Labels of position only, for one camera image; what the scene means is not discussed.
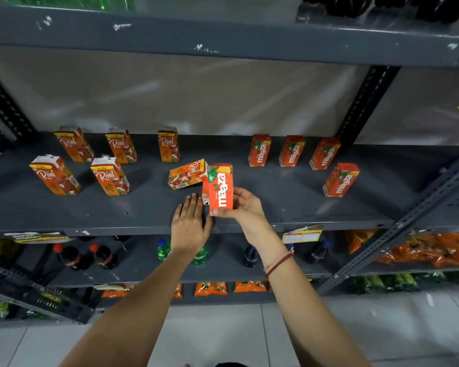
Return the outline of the person's left hand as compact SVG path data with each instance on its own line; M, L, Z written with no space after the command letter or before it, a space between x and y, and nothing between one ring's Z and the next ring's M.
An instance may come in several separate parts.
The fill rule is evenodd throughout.
M181 220L178 227L174 226L174 217L171 225L171 253L182 258L186 264L190 263L196 254L205 245L206 241L206 219L203 219L203 203L198 197L197 218L189 219L190 196L185 198Z

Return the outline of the person's right hand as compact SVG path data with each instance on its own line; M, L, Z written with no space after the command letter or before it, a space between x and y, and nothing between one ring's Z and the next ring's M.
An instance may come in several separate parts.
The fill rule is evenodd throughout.
M242 210L239 223L247 241L255 248L262 248L266 242L278 239L277 234L264 214L261 200L250 191L235 187L233 192L233 209Z

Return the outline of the red-orange mango drink carton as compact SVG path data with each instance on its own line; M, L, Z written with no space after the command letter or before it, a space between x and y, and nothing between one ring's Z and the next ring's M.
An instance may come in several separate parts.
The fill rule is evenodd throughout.
M269 134L255 134L251 140L251 150L248 157L250 167L264 167L269 155L271 137Z
M208 199L209 215L214 216L215 209L233 209L233 165L228 163L209 164Z
M287 135L278 158L279 165L281 167L297 166L305 143L305 137L302 135Z
M341 198L360 174L355 163L338 162L323 186L325 197Z
M309 162L312 170L326 170L333 162L340 147L341 141L336 137L322 138Z

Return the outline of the person's left forearm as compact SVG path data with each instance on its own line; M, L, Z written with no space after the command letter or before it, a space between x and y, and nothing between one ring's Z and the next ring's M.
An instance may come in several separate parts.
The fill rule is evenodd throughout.
M59 367L147 367L177 284L199 250L172 249L89 328Z

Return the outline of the person's right forearm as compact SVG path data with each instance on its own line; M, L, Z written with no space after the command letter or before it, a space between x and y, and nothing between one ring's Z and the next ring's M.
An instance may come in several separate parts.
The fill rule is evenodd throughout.
M372 367L279 237L256 249L300 367Z

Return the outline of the orange white-topped juice carton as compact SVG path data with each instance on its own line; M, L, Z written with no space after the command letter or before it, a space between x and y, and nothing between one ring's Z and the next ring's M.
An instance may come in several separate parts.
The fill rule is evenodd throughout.
M60 156L40 155L29 166L55 195L75 196L81 189L79 182Z
M173 190L199 184L205 180L208 180L208 165L205 159L172 169L168 175L168 185Z
M158 130L158 145L162 162L179 163L180 150L175 127L164 126Z
M91 170L108 196L129 194L130 184L116 157L95 158L91 163Z
M137 153L128 129L110 128L105 134L113 156L120 164L135 164Z
M54 135L73 162L92 163L95 154L80 127L61 126Z

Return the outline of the dark blue-capped soda bottle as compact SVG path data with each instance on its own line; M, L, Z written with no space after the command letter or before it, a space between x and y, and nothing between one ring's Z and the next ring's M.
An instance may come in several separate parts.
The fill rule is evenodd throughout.
M331 247L331 241L327 238L316 242L310 251L306 253L304 261L310 265L317 264L323 260Z
M257 249L249 244L244 253L243 265L248 268L253 268L259 261L259 254Z

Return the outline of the white yellow shelf label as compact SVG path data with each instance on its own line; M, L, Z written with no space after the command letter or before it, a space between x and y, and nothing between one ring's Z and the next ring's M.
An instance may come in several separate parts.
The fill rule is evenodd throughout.
M18 244L63 244L74 240L60 232L15 232L4 233L3 236Z
M285 245L300 244L306 242L317 242L320 240L321 233L324 229L323 224L306 226L286 232L282 236L282 242Z

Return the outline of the red-capped cola bottle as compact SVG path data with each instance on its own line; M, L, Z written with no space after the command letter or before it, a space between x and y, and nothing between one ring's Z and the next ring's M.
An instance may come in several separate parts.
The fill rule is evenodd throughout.
M73 271L86 269L84 257L75 247L55 244L53 245L52 250L57 254L58 259L65 267Z
M89 249L93 253L95 263L104 270L112 270L117 266L117 255L108 246L93 243Z

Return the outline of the dark slotted metal shelf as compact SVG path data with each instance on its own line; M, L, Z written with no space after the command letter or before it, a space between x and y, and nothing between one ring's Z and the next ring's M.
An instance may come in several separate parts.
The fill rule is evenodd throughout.
M95 310L79 298L35 282L32 273L21 266L3 265L2 262L0 301L75 324L86 324L95 314Z

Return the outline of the grey metal shelving rack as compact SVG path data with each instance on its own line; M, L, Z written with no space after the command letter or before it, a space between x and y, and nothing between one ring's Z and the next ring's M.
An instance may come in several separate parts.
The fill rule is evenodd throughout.
M0 240L60 232L86 269L65 267L54 244L23 244L15 264L32 279L101 312L117 300L96 285L136 284L158 264L175 205L157 131L178 130L180 165L233 164L234 183L262 200L271 227L324 225L322 262L297 262L318 293L349 277L435 270L426 262L373 263L419 233L459 232L459 19L415 18L415 0L373 0L357 18L321 0L0 0ZM114 157L105 134L128 129L135 164L121 164L127 196L108 196L91 163L73 162L54 132L80 127L95 158ZM269 134L264 167L248 162L252 136ZM281 167L287 135L306 143ZM326 170L309 162L322 138L341 141ZM30 168L60 156L79 182L53 194ZM341 198L323 186L338 162L360 174ZM90 244L108 246L104 270Z

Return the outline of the row of green snack bags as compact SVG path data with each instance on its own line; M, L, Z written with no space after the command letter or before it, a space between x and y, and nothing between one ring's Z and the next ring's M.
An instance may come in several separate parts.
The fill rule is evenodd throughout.
M350 278L358 295L459 289L459 271L394 273Z

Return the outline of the row of orange snack bags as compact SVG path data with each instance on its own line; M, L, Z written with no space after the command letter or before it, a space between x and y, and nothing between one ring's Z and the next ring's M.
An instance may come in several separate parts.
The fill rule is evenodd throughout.
M376 263L429 262L435 267L459 266L459 233L422 233L387 251Z

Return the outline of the large dark plastic bottle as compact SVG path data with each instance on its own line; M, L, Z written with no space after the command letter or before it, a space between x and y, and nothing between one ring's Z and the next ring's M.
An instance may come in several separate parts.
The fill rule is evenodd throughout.
M415 0L412 5L418 20L452 24L459 19L459 0Z
M357 18L364 14L373 0L325 0L325 9L331 16Z

